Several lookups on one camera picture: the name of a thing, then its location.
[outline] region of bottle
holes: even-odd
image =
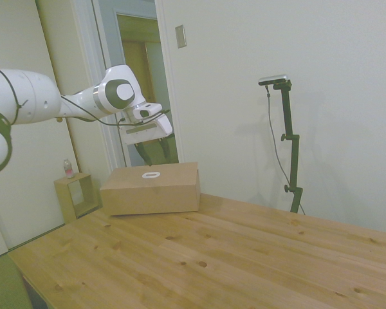
[[[75,173],[73,173],[73,169],[71,168],[71,162],[68,159],[64,159],[63,167],[67,178],[73,178],[75,176]]]

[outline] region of light switch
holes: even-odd
[[[185,27],[182,24],[176,27],[176,39],[178,48],[186,47]]]

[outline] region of cardboard box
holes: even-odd
[[[200,201],[197,163],[115,169],[100,188],[108,215],[197,211]]]

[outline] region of doorway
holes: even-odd
[[[161,52],[157,20],[117,14],[124,59],[136,76],[147,102],[160,103],[170,110],[169,92]],[[173,126],[171,110],[167,113]],[[170,154],[165,156],[159,140],[144,142],[143,147],[152,164],[178,163],[174,133],[165,138]]]

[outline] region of white label on box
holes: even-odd
[[[148,172],[143,174],[143,178],[157,178],[160,176],[160,172]]]

